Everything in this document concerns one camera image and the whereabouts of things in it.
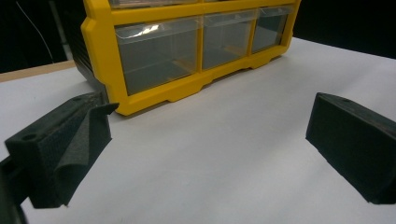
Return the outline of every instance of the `yellow plastic frame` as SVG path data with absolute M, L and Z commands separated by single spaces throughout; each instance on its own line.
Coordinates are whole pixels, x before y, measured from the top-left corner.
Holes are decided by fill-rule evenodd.
M 81 31 L 89 52 L 95 78 L 106 86 L 109 102 L 120 103 L 117 112 L 127 116 L 163 101 L 174 102 L 180 100 L 200 91 L 204 85 L 209 84 L 218 77 L 223 77 L 240 69 L 260 67 L 269 63 L 271 59 L 283 54 L 290 45 L 292 27 L 300 2 L 301 0 L 231 0 L 205 3 L 204 0 L 199 0 L 195 4 L 178 6 L 112 9 L 108 0 L 85 0 L 87 18 L 81 25 Z M 199 29 L 197 73 L 147 91 L 128 95 L 115 35 L 116 25 L 167 21 L 215 12 L 285 5 L 292 5 L 294 10 L 288 16 L 280 45 L 252 54 L 251 45 L 256 25 L 256 21 L 253 21 L 247 56 L 203 71 L 204 34 L 203 29 Z

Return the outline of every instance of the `white table surface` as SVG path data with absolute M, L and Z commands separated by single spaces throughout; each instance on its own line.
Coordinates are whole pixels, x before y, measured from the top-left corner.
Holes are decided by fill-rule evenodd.
M 90 91 L 76 68 L 0 83 L 0 140 Z M 396 223 L 396 205 L 364 201 L 305 140 L 318 91 L 396 120 L 396 61 L 293 38 L 261 68 L 112 114 L 113 140 L 69 207 L 23 210 L 31 224 Z

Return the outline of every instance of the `small parts organizer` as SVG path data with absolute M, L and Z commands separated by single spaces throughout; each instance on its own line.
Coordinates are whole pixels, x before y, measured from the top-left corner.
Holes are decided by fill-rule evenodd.
M 300 0 L 85 0 L 94 77 L 131 115 L 286 52 Z

